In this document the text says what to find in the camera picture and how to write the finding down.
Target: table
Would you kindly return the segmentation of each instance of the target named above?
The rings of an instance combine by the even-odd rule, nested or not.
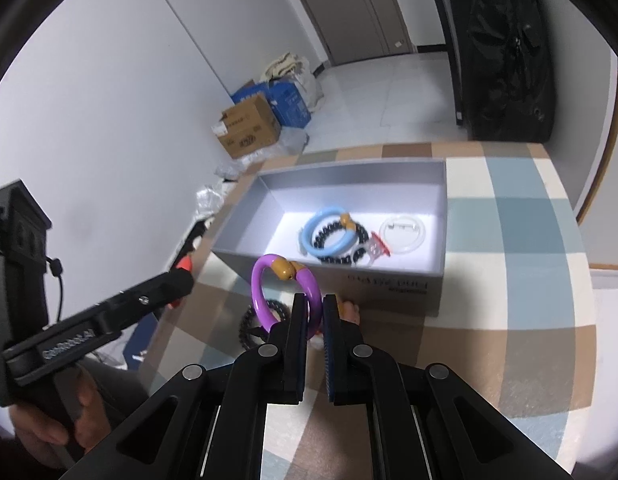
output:
[[[233,204],[260,169],[386,157],[446,160],[448,229],[437,317],[367,308],[366,342],[407,365],[448,364],[564,469],[585,431],[596,371],[593,291],[580,232],[539,144],[387,144],[277,158],[252,166],[194,253],[198,280],[160,321],[140,377],[151,392],[190,363],[213,368],[241,352],[244,280],[210,252]],[[291,295],[266,296],[292,304]],[[263,479],[371,477],[363,406],[334,408],[319,350],[307,355],[300,406],[269,406]]]

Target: black bag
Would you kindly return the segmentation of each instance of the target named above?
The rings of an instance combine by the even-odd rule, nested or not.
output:
[[[476,140],[546,142],[555,112],[538,0],[451,0],[464,117]]]

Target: gray box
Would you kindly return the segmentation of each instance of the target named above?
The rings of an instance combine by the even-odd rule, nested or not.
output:
[[[327,206],[348,210],[369,234],[391,216],[417,215],[426,239],[412,253],[382,256],[370,267],[323,264],[300,252],[298,232]],[[446,215],[444,160],[323,162],[263,171],[231,210],[212,251],[248,282],[262,254],[280,254],[305,264],[323,294],[334,292],[361,307],[377,308],[381,302],[381,308],[401,314],[434,316],[442,290]],[[263,275],[264,285],[295,290],[294,283],[280,282],[273,272]]]

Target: box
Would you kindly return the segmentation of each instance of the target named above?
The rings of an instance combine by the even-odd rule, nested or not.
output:
[[[300,252],[298,232],[326,206],[348,210],[369,234],[391,216],[417,215],[425,241],[412,253],[382,256],[370,267],[323,264]],[[446,212],[443,160],[324,162],[262,171],[229,212],[212,251],[248,282],[257,258],[275,253],[305,264],[323,294],[335,292],[361,307],[382,302],[383,309],[401,314],[434,316],[442,290]],[[295,282],[280,282],[267,270],[263,283],[291,290]]]
[[[280,137],[280,123],[261,94],[223,111],[212,130],[232,158],[275,144]]]
[[[289,81],[275,83],[258,83],[243,86],[231,96],[234,103],[239,103],[252,95],[263,93],[273,113],[282,126],[303,128],[311,121],[311,113],[306,107],[300,92]]]

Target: purple ring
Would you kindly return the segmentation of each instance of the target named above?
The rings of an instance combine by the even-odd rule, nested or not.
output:
[[[267,267],[271,267],[273,262],[282,258],[278,254],[265,254],[260,256],[251,271],[251,299],[253,309],[262,323],[262,327],[271,332],[271,327],[278,322],[271,313],[265,296],[262,293],[262,273]],[[305,267],[295,273],[295,280],[304,291],[309,302],[309,324],[307,327],[307,339],[311,339],[320,326],[322,320],[322,293],[320,287],[311,271]]]

